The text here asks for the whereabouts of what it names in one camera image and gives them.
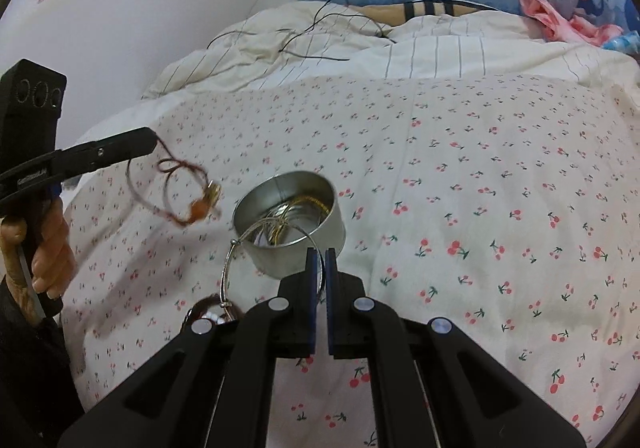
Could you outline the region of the person's left hand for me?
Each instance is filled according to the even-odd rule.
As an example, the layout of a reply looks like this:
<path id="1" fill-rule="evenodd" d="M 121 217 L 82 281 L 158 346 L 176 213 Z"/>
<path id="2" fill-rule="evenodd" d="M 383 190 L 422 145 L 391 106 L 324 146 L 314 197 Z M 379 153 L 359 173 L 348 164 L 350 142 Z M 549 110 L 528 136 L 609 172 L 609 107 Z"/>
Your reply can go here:
<path id="1" fill-rule="evenodd" d="M 70 247 L 70 228 L 63 215 L 63 203 L 56 198 L 40 224 L 41 242 L 32 259 L 32 282 L 27 283 L 21 268 L 18 248 L 27 234 L 24 220 L 2 220 L 1 252 L 6 274 L 4 281 L 26 322 L 38 326 L 42 321 L 32 293 L 46 294 L 57 300 L 76 275 L 76 260 Z"/>

